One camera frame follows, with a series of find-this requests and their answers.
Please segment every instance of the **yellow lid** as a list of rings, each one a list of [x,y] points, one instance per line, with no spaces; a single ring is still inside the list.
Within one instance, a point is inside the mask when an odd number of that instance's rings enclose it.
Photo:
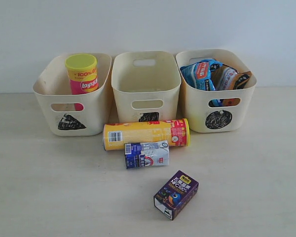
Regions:
[[[189,146],[190,143],[190,133],[189,133],[189,126],[188,126],[188,121],[186,118],[183,119],[185,122],[185,127],[186,127],[186,146]]]
[[[72,71],[88,71],[97,66],[97,59],[91,54],[79,53],[69,56],[65,61],[67,69]]]

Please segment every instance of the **white wall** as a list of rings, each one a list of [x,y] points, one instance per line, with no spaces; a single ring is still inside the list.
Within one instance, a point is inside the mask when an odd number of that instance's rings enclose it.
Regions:
[[[225,48],[259,86],[296,85],[296,0],[0,0],[0,93],[63,52]]]

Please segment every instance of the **table surface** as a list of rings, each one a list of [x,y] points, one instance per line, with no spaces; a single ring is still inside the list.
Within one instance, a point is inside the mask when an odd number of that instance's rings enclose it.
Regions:
[[[124,162],[102,134],[53,135],[33,94],[0,94],[0,237],[296,237],[296,87],[257,88],[240,129],[191,132],[170,166]],[[200,186],[170,221],[152,197],[178,170]]]

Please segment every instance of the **white plastic bin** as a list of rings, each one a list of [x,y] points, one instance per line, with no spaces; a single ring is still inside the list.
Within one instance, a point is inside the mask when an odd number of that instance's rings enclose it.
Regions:
[[[181,76],[172,54],[126,52],[115,58],[112,87],[120,122],[175,119]]]
[[[54,58],[33,86],[47,123],[56,135],[96,135],[108,122],[113,100],[111,57],[102,53],[91,54],[98,59],[97,90],[82,95],[71,94],[65,59],[72,54]],[[74,111],[74,103],[81,103],[83,110]]]
[[[176,56],[179,68],[195,63],[200,58],[215,58],[237,69],[240,73],[250,71],[234,53],[223,49],[185,51]],[[183,114],[188,119],[190,128],[193,131],[201,133],[226,132],[238,129],[244,121],[253,91],[257,84],[257,79],[252,75],[244,89],[203,91],[189,86],[183,76],[182,81],[180,105]],[[213,108],[209,106],[209,102],[213,99],[231,98],[239,98],[240,103],[230,107]],[[217,124],[220,123],[215,128],[208,125],[214,120]]]

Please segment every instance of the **purple juice box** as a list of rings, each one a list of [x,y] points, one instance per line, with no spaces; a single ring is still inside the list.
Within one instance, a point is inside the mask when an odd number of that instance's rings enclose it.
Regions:
[[[198,182],[178,171],[154,196],[154,206],[174,220],[198,190]]]

